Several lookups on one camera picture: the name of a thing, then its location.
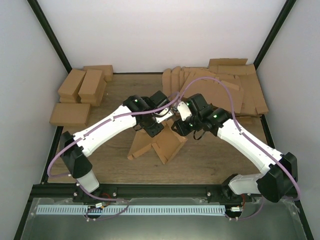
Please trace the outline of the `flat folded cardboard box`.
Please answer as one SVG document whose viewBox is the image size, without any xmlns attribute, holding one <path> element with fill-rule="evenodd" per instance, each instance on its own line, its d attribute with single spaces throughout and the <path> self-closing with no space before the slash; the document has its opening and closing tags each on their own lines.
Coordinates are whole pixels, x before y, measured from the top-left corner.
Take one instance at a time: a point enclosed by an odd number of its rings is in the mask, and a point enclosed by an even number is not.
<svg viewBox="0 0 320 240">
<path fill-rule="evenodd" d="M 61 127 L 85 127 L 90 110 L 88 103 L 56 103 L 49 123 Z"/>
</svg>

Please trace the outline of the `folded cardboard box left stack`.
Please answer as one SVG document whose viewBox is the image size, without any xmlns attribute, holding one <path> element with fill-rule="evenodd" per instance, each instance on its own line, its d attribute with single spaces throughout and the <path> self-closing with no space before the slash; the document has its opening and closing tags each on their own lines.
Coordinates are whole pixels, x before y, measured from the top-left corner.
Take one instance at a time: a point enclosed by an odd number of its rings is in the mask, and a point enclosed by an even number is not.
<svg viewBox="0 0 320 240">
<path fill-rule="evenodd" d="M 73 68 L 60 88 L 58 89 L 59 101 L 61 103 L 80 103 L 79 90 L 82 86 L 86 72 Z"/>
</svg>

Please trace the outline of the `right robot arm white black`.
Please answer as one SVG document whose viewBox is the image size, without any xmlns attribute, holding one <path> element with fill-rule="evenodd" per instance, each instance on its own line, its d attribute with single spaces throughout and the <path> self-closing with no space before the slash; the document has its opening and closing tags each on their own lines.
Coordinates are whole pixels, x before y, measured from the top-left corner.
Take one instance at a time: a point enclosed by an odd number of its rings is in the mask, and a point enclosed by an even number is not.
<svg viewBox="0 0 320 240">
<path fill-rule="evenodd" d="M 236 148 L 259 170 L 258 174 L 233 174 L 225 180 L 222 188 L 225 200 L 232 202 L 241 194 L 256 194 L 277 203 L 294 187 L 298 180 L 298 161 L 291 152 L 283 154 L 266 145 L 229 112 L 214 108 L 199 93 L 179 101 L 175 108 L 180 118 L 171 128 L 174 132 L 184 137 L 200 130 L 210 132 Z"/>
</svg>

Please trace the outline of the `folded cardboard box stack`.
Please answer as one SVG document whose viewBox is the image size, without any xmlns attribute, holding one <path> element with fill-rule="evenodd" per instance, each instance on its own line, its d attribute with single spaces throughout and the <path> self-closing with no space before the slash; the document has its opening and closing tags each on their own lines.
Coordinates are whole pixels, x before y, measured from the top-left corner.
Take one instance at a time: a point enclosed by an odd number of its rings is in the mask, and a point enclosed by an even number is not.
<svg viewBox="0 0 320 240">
<path fill-rule="evenodd" d="M 60 88 L 58 89 L 59 101 L 61 103 L 80 103 L 79 90 L 82 86 L 86 72 L 73 68 Z"/>
<path fill-rule="evenodd" d="M 93 107 L 100 106 L 107 83 L 102 70 L 88 69 L 84 76 L 78 95 L 80 102 Z"/>
</svg>

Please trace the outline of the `stack of flat cardboard blanks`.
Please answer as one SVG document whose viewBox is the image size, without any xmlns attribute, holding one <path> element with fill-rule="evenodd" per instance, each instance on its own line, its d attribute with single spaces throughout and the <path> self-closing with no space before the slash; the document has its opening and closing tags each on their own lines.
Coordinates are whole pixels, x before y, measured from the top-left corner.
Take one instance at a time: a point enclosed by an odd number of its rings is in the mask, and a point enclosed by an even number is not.
<svg viewBox="0 0 320 240">
<path fill-rule="evenodd" d="M 176 66 L 162 74 L 162 91 L 170 96 L 180 92 L 184 98 L 202 94 L 209 104 L 231 110 L 239 117 L 258 117 L 269 112 L 253 64 L 246 58 L 212 58 L 207 67 Z"/>
</svg>

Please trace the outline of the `black aluminium frame rail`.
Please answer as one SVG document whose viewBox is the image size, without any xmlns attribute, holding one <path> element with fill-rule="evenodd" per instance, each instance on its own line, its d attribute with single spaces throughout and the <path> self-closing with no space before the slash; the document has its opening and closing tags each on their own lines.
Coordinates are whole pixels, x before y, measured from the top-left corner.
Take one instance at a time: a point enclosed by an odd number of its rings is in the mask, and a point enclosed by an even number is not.
<svg viewBox="0 0 320 240">
<path fill-rule="evenodd" d="M 101 184 L 93 191 L 95 197 L 135 198 L 205 198 L 209 202 L 238 202 L 242 196 L 225 191 L 220 184 Z M 75 198 L 79 202 L 93 199 L 74 183 L 44 183 L 33 185 L 34 198 Z"/>
</svg>

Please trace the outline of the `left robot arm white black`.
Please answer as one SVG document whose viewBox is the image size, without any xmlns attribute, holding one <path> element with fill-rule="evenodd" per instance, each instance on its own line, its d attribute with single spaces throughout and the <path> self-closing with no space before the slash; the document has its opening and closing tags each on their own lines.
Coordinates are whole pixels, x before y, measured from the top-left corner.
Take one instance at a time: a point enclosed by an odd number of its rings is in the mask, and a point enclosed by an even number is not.
<svg viewBox="0 0 320 240">
<path fill-rule="evenodd" d="M 164 129 L 162 121 L 170 116 L 167 112 L 170 105 L 168 97 L 160 90 L 150 97 L 132 95 L 94 125 L 74 134 L 66 131 L 61 135 L 60 150 L 70 148 L 60 157 L 71 176 L 85 190 L 84 195 L 89 201 L 97 202 L 102 196 L 89 156 L 114 136 L 135 126 L 155 137 Z"/>
</svg>

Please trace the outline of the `folded cardboard box middle stack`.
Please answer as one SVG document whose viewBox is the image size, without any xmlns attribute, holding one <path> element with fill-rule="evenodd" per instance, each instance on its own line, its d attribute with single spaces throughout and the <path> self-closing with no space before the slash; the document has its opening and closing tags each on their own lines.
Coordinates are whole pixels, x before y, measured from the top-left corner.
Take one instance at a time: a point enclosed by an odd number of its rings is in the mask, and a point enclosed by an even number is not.
<svg viewBox="0 0 320 240">
<path fill-rule="evenodd" d="M 78 95 L 80 102 L 93 107 L 100 106 L 107 83 L 102 70 L 88 69 L 84 76 Z"/>
</svg>

